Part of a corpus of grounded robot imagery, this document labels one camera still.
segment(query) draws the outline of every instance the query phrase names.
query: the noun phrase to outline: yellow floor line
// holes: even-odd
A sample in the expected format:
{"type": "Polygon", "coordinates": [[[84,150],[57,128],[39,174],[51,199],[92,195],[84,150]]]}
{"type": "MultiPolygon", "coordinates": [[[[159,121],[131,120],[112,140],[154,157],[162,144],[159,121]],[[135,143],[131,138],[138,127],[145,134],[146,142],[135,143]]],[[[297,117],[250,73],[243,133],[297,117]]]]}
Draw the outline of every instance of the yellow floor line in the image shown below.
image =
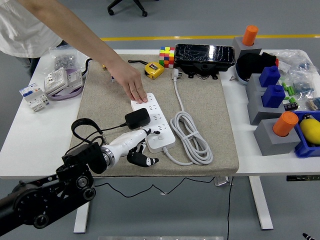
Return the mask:
{"type": "MultiPolygon", "coordinates": [[[[129,36],[129,37],[101,37],[102,41],[153,41],[153,40],[198,40],[198,39],[233,39],[241,35],[203,35],[203,36],[129,36]]],[[[257,35],[257,39],[300,39],[320,38],[320,34],[280,34],[257,35]]]]}

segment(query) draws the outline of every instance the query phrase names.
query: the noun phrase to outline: gray pedestal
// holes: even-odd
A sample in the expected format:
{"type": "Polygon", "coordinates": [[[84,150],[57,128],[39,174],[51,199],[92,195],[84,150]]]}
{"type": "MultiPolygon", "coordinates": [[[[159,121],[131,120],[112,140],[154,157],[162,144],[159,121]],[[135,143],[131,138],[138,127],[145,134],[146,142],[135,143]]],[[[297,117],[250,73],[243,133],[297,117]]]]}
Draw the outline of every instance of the gray pedestal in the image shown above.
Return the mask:
{"type": "Polygon", "coordinates": [[[255,92],[264,93],[267,90],[266,87],[262,87],[260,84],[260,75],[260,73],[253,73],[248,81],[248,84],[245,86],[246,95],[249,101],[255,92]]]}
{"type": "Polygon", "coordinates": [[[246,46],[242,43],[242,36],[236,36],[233,39],[232,47],[234,48],[235,61],[245,54],[260,54],[262,47],[259,41],[256,39],[252,46],[246,46]]]}
{"type": "Polygon", "coordinates": [[[251,125],[257,126],[262,119],[276,119],[285,112],[285,107],[280,104],[278,108],[264,107],[261,97],[264,92],[255,91],[247,105],[251,125]]]}
{"type": "Polygon", "coordinates": [[[273,126],[278,118],[263,119],[253,132],[263,156],[288,154],[300,143],[300,138],[293,128],[287,136],[278,136],[273,126]]]}

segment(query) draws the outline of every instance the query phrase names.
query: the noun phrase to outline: white robotic hand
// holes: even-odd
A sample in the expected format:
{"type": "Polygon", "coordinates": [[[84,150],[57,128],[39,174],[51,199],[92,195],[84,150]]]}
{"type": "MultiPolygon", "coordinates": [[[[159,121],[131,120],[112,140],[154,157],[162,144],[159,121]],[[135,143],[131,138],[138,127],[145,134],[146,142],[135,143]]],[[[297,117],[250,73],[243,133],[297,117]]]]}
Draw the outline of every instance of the white robotic hand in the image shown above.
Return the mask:
{"type": "Polygon", "coordinates": [[[148,135],[159,135],[159,131],[141,129],[122,134],[110,144],[101,146],[101,151],[107,162],[108,168],[116,165],[120,157],[127,156],[127,160],[140,167],[149,167],[159,161],[158,158],[150,158],[142,154],[144,148],[137,147],[146,141],[148,135]]]}

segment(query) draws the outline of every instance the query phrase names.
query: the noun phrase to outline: blue tray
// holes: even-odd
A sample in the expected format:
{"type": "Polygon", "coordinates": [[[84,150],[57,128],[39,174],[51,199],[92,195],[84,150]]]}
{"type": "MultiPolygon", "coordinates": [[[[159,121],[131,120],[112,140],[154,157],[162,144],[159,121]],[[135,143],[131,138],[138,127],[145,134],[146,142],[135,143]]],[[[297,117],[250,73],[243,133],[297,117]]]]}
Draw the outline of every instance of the blue tray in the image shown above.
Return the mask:
{"type": "MultiPolygon", "coordinates": [[[[299,123],[303,119],[305,114],[312,115],[315,119],[320,121],[320,111],[294,111],[294,113],[299,118],[299,123]]],[[[309,157],[319,157],[320,156],[320,146],[310,146],[308,145],[305,136],[303,135],[299,124],[296,124],[294,129],[298,134],[301,142],[294,148],[294,153],[298,158],[305,159],[309,157]]]]}

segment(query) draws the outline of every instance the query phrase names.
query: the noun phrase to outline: orange cylinder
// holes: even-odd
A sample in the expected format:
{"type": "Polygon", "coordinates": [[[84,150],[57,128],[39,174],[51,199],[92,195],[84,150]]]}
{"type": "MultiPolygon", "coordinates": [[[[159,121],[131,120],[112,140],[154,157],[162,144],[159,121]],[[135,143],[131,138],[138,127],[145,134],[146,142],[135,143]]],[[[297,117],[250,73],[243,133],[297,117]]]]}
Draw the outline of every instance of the orange cylinder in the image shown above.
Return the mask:
{"type": "Polygon", "coordinates": [[[292,111],[285,111],[279,117],[278,121],[273,125],[273,132],[279,137],[285,137],[289,134],[291,129],[298,123],[298,116],[292,111]]]}
{"type": "Polygon", "coordinates": [[[248,47],[252,46],[255,43],[258,30],[259,28],[257,26],[247,26],[243,35],[242,43],[248,47]]]}

